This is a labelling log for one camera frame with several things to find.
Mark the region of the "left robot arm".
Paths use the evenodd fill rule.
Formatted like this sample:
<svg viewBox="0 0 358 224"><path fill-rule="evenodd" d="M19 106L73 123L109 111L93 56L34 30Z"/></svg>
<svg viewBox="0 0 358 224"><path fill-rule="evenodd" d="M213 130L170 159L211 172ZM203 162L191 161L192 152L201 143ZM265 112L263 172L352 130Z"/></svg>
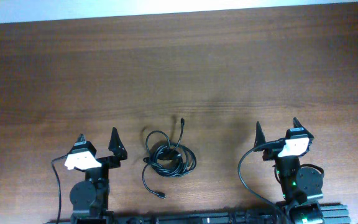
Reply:
<svg viewBox="0 0 358 224"><path fill-rule="evenodd" d="M73 205L71 223L115 222L114 212L108 209L109 171L119 168L121 161L127 159L127 151L115 127L112 128L108 150L112 152L111 156L97 158L96 148L85 139L84 134L78 136L70 149L65 166L85 174L85 179L75 184L70 191L70 202Z"/></svg>

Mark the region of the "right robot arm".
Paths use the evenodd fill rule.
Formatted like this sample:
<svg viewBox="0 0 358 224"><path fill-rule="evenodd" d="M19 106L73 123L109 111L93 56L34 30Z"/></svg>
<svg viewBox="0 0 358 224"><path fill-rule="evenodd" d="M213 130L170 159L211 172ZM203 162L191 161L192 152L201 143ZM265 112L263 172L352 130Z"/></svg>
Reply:
<svg viewBox="0 0 358 224"><path fill-rule="evenodd" d="M287 223L324 222L317 212L318 201L323 198L324 170L313 164L301 164L300 158L306 155L314 136L293 118L293 127L285 137L267 141L260 123L256 123L254 152L263 152L264 161L274 161L274 174L280 184L284 201L275 206Z"/></svg>

